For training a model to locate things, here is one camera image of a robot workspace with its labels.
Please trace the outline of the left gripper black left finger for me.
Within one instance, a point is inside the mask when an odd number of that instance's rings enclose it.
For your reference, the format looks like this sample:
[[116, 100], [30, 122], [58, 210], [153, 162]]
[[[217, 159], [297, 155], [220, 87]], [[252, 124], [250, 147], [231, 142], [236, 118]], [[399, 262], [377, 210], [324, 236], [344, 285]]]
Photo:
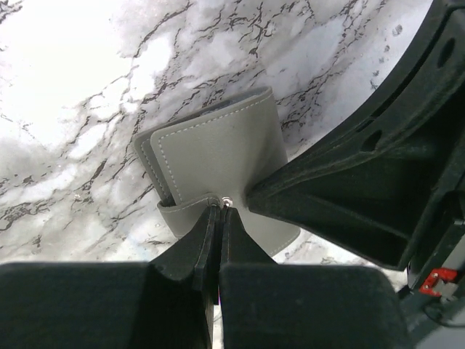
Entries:
[[150, 262], [1, 267], [3, 348], [210, 348], [217, 210]]

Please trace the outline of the grey card holder wallet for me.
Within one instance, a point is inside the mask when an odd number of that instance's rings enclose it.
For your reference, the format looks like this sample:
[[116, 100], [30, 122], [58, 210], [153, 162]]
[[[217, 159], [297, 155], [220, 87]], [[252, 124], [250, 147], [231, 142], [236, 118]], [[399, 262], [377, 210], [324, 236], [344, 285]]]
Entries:
[[176, 238], [213, 204], [237, 209], [246, 232], [270, 256], [299, 236], [295, 225], [254, 214], [246, 203], [254, 185], [288, 162], [271, 87], [241, 92], [140, 132], [134, 148]]

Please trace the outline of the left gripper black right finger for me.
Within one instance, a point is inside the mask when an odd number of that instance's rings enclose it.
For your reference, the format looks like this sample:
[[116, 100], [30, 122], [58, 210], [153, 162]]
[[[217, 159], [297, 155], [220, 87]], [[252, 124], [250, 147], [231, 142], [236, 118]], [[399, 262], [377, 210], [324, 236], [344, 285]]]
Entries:
[[226, 348], [412, 348], [397, 293], [375, 268], [281, 265], [222, 212]]

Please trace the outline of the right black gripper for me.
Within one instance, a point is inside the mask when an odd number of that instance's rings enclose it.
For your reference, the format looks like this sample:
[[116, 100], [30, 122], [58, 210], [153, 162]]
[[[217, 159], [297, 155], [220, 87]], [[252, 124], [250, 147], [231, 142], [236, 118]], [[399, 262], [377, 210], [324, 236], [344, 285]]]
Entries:
[[464, 3], [434, 1], [381, 86], [247, 195], [383, 268], [419, 344], [464, 333]]

